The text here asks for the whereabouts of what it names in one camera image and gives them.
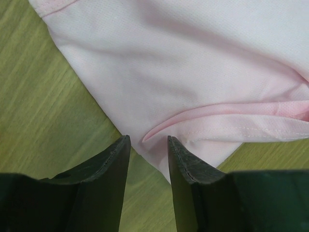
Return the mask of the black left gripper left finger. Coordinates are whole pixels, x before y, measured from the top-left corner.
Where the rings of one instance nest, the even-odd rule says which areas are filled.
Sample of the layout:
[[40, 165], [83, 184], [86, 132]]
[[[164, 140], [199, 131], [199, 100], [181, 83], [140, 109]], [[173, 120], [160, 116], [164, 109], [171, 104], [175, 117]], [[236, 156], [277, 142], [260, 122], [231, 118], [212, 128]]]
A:
[[1, 231], [118, 231], [130, 150], [130, 137], [126, 135], [51, 179], [2, 173]]

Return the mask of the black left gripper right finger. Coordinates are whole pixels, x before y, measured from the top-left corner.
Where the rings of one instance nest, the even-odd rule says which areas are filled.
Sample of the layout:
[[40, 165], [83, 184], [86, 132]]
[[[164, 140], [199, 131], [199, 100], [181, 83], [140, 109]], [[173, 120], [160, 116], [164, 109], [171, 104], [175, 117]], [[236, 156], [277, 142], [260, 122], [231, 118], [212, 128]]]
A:
[[179, 232], [306, 232], [308, 170], [224, 173], [168, 137]]

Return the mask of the light pink t-shirt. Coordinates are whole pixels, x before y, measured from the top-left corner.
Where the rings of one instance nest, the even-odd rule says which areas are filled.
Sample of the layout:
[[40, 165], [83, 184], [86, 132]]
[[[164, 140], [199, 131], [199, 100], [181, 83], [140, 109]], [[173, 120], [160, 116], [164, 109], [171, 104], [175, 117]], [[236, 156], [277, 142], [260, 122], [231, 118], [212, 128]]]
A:
[[32, 0], [138, 154], [169, 178], [167, 137], [216, 167], [242, 143], [309, 136], [306, 0]]

